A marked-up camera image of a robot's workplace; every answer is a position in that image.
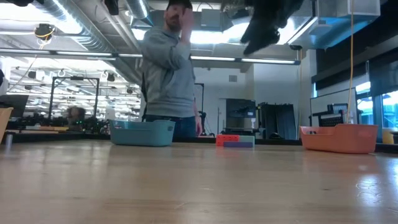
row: table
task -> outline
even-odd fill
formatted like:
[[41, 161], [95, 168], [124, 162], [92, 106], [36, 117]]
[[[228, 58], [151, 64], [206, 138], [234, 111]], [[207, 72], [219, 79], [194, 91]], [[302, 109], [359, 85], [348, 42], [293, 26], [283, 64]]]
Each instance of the table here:
[[398, 158], [300, 146], [14, 144], [2, 223], [398, 223]]

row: ductwork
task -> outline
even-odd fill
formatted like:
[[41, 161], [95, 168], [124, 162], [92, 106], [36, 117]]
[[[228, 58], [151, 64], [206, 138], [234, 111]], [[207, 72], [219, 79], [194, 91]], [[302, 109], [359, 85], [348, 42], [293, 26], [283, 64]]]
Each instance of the ductwork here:
[[146, 0], [124, 0], [131, 15], [135, 19], [153, 26], [152, 19], [149, 16], [149, 6]]
[[[72, 0], [46, 0], [44, 4], [32, 3], [41, 12], [50, 14], [57, 20], [57, 27], [69, 34], [90, 52], [115, 52], [116, 49], [106, 40], [104, 35], [94, 26], [89, 18]], [[140, 77], [123, 59], [108, 61], [123, 78], [131, 83], [140, 83]]]

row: man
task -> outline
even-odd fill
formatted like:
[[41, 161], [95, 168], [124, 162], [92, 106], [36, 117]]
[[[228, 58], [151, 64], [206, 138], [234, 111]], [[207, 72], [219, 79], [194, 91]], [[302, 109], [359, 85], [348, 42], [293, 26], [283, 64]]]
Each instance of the man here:
[[201, 133], [202, 126], [193, 95], [191, 2], [170, 0], [164, 19], [164, 26], [147, 31], [141, 44], [141, 88], [147, 102], [143, 119], [175, 121], [175, 138], [194, 138]]

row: wooden table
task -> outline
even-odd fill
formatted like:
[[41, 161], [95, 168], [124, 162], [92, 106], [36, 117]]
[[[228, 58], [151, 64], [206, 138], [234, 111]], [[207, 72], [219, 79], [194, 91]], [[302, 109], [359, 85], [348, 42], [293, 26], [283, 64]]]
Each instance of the wooden table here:
[[398, 158], [297, 146], [15, 144], [0, 151], [4, 224], [398, 223]]

